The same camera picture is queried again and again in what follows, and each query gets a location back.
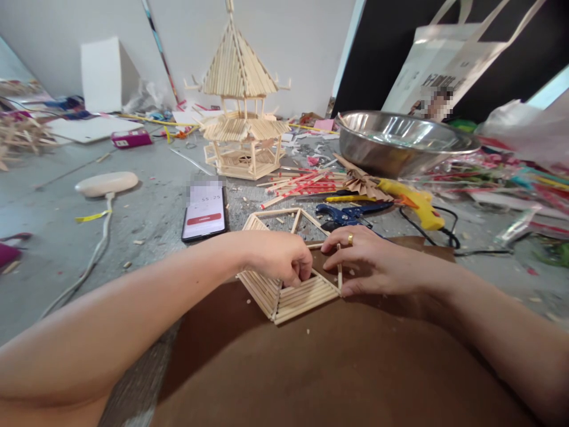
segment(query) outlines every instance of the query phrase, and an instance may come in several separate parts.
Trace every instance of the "smartphone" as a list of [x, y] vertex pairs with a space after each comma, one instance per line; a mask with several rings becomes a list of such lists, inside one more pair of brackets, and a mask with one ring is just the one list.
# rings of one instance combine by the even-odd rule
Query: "smartphone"
[[188, 191], [182, 242], [202, 240], [228, 230], [223, 182], [195, 181]]

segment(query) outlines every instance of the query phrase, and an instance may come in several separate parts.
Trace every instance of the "gray floor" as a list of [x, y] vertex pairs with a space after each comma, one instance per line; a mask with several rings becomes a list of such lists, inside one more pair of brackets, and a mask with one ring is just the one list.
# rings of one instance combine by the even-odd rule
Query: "gray floor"
[[[188, 149], [181, 141], [175, 141], [173, 146], [203, 163], [204, 140], [193, 135], [191, 142], [196, 144], [195, 148]], [[307, 152], [319, 142], [319, 139], [304, 139], [303, 152], [296, 157], [297, 162], [306, 165]], [[337, 150], [337, 144], [337, 141], [324, 141], [327, 148], [323, 153]], [[109, 151], [110, 157], [101, 163], [95, 162]], [[104, 211], [105, 201], [86, 200], [73, 189], [77, 182], [123, 170], [135, 172], [140, 178], [138, 187], [114, 200], [108, 250], [76, 297], [124, 274], [123, 265], [128, 261], [132, 262], [130, 270], [134, 270], [184, 248], [180, 232], [186, 187], [193, 174], [203, 174], [173, 154], [163, 141], [124, 151], [114, 149], [108, 140], [91, 145], [69, 144], [51, 154], [26, 155], [24, 159], [9, 173], [0, 175], [0, 236], [23, 231], [34, 234], [23, 244], [28, 250], [21, 265], [8, 275], [0, 275], [0, 345], [30, 327], [50, 302], [79, 278], [101, 238], [102, 220], [76, 224], [74, 218]], [[290, 158], [283, 159], [283, 163], [294, 165]], [[259, 210], [260, 202], [269, 198], [255, 184], [228, 180], [232, 230], [239, 230], [248, 214]], [[302, 207], [313, 214], [315, 205], [303, 203]], [[298, 204], [286, 199], [273, 208], [289, 206]], [[481, 225], [459, 221], [459, 236], [463, 232], [472, 236], [463, 240], [469, 249], [488, 247], [494, 236], [515, 217], [514, 213], [480, 212], [469, 202], [458, 206], [485, 220]], [[416, 234], [394, 213], [370, 219], [375, 222], [375, 230], [387, 237]], [[308, 234], [305, 237], [320, 238]], [[145, 243], [139, 246], [133, 244], [134, 240]], [[559, 325], [569, 330], [569, 271], [537, 262], [531, 249], [529, 242], [522, 242], [516, 247], [515, 256], [473, 256], [460, 259], [459, 263], [521, 299], [540, 315], [551, 313], [560, 318]], [[528, 274], [528, 267], [539, 275]], [[539, 297], [541, 302], [530, 301], [532, 297]], [[176, 326], [127, 373], [115, 390], [102, 425], [148, 424], [175, 331]]]

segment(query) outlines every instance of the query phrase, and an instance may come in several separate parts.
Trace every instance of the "yellow glue gun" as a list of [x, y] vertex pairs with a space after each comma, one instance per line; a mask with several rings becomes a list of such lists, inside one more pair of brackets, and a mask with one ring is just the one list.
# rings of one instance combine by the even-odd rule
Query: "yellow glue gun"
[[432, 195], [426, 192], [417, 192], [400, 182], [381, 179], [373, 180], [378, 184], [381, 191], [395, 196], [398, 199], [403, 199], [404, 203], [411, 207], [419, 219], [421, 220], [421, 227], [424, 230], [440, 230], [445, 226], [445, 220], [440, 214], [432, 207]]

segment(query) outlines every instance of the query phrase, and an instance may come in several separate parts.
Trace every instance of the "red button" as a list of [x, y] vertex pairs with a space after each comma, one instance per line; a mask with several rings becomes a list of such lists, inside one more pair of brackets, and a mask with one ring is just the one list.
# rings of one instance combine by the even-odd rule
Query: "red button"
[[187, 225], [199, 224], [201, 222], [215, 221], [221, 219], [221, 213], [214, 213], [213, 215], [198, 216], [197, 218], [190, 218], [186, 222]]

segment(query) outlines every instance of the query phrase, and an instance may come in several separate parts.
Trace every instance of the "finger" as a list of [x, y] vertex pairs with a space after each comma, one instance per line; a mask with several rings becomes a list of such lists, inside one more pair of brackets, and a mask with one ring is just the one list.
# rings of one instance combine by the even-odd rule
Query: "finger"
[[330, 251], [330, 249], [335, 248], [338, 243], [340, 243], [342, 246], [348, 246], [348, 238], [350, 236], [350, 233], [356, 235], [359, 232], [357, 228], [357, 225], [348, 225], [347, 227], [337, 228], [324, 241], [320, 250], [322, 253], [327, 253]]
[[382, 287], [373, 277], [350, 279], [342, 284], [342, 297], [359, 294], [383, 294]]
[[310, 249], [302, 244], [304, 248], [302, 249], [299, 257], [295, 260], [299, 267], [300, 267], [300, 274], [298, 276], [303, 280], [308, 280], [310, 278], [310, 274], [312, 273], [312, 253]]
[[292, 267], [290, 267], [287, 274], [283, 277], [283, 282], [285, 286], [292, 286], [293, 288], [297, 288], [301, 285], [301, 280]]
[[298, 261], [293, 261], [293, 262], [292, 262], [292, 267], [294, 268], [296, 275], [297, 275], [297, 276], [300, 276], [300, 273], [301, 273], [301, 266], [300, 266], [300, 264], [298, 263]]
[[357, 261], [364, 261], [366, 263], [370, 262], [370, 254], [369, 252], [373, 249], [373, 247], [369, 246], [351, 246], [344, 249], [340, 249], [334, 255], [326, 260], [323, 265], [325, 270], [329, 270], [330, 268], [336, 267], [343, 262], [350, 261], [350, 262], [357, 262]]

